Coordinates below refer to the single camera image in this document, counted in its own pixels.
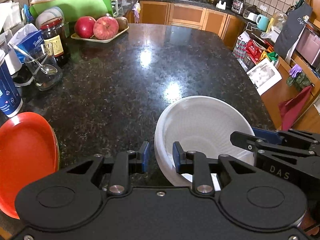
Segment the teal mug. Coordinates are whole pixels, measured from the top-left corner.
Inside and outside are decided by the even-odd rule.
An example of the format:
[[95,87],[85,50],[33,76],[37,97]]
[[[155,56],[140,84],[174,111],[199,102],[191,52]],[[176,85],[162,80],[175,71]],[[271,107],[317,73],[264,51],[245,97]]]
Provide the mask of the teal mug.
[[269,19],[267,17],[265,17],[264,15],[259,14],[257,16],[256,23],[258,25],[258,28],[265,32],[268,27]]

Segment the red apple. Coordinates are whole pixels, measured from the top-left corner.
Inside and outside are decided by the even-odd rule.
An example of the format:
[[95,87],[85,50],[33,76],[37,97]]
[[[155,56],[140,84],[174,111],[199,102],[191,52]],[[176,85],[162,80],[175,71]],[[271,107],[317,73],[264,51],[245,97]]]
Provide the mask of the red apple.
[[99,18],[93,27],[94,36],[99,40],[109,40],[113,38],[119,30],[119,24],[116,19],[109,16]]
[[81,38],[89,39],[93,35],[96,20],[90,16],[80,17],[75,24],[75,31]]

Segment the spoon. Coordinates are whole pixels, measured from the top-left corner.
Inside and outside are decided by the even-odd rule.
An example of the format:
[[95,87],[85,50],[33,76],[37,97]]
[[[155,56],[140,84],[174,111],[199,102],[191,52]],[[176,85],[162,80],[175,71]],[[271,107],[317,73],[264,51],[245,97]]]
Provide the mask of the spoon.
[[36,62],[36,64],[39,66],[39,68],[41,69],[41,71],[43,73],[48,74],[48,75],[53,75],[58,72],[58,69],[52,65],[49,65],[49,64],[41,65],[39,61],[37,61],[36,59],[31,57],[31,55],[26,53],[24,50],[20,49],[18,46],[14,45],[12,42],[9,42],[8,45],[11,48],[15,49],[16,51],[20,52],[22,55],[24,55],[24,56],[30,58],[31,60],[33,60],[34,62]]

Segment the red jar lid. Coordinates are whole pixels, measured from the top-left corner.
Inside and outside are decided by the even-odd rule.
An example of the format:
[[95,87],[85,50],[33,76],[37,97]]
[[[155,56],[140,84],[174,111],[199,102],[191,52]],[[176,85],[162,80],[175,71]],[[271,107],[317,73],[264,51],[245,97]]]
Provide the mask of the red jar lid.
[[49,21],[44,22],[41,26],[40,26],[40,30],[46,30],[48,28],[52,28],[55,25],[58,25],[62,23],[62,17],[55,17]]

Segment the orange plate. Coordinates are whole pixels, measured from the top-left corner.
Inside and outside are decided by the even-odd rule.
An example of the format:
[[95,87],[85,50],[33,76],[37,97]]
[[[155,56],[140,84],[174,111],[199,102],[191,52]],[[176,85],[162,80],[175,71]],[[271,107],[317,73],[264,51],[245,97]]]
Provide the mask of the orange plate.
[[39,114],[26,112],[0,127],[0,209],[19,219],[14,207],[24,186],[58,170],[55,134]]

